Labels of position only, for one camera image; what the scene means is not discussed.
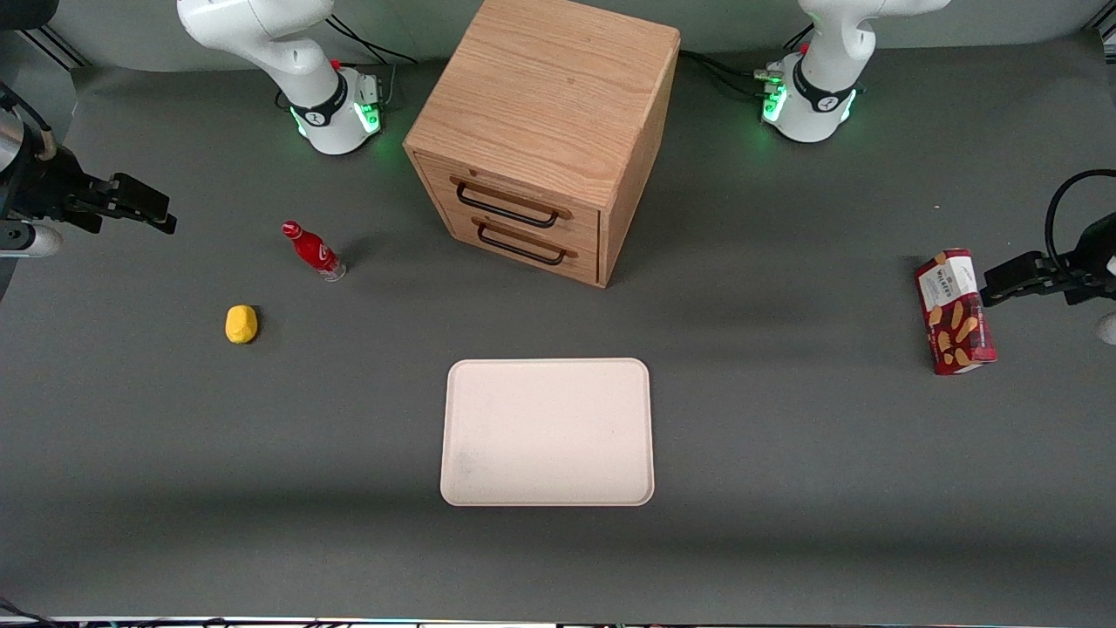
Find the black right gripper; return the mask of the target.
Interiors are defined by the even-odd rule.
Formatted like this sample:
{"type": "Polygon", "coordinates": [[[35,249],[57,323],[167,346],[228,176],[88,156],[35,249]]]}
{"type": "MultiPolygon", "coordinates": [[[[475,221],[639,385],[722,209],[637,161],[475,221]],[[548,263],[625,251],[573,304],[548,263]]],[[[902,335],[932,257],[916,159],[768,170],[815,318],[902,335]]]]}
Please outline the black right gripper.
{"type": "Polygon", "coordinates": [[[9,218],[52,220],[99,232],[106,218],[117,218],[109,207],[114,201],[114,207],[132,212],[136,222],[175,234],[177,218],[170,214],[167,195],[128,174],[113,175],[110,184],[87,174],[69,148],[59,148],[52,160],[31,156],[9,180],[9,218]]]}

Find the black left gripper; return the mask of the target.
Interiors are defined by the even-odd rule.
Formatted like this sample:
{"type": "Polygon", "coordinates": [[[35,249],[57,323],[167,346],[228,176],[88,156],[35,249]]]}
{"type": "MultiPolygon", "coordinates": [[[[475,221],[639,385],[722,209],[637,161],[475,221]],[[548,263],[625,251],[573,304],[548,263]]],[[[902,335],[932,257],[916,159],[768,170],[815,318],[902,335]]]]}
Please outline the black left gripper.
{"type": "Polygon", "coordinates": [[[982,305],[994,307],[1018,297],[1043,297],[1064,291],[1065,303],[1083,305],[1091,299],[1115,301],[1115,214],[1112,213],[1085,228],[1077,245],[1060,255],[1067,276],[1068,290],[1057,265],[1040,251],[1029,251],[1010,261],[990,268],[984,273],[982,305]]]}

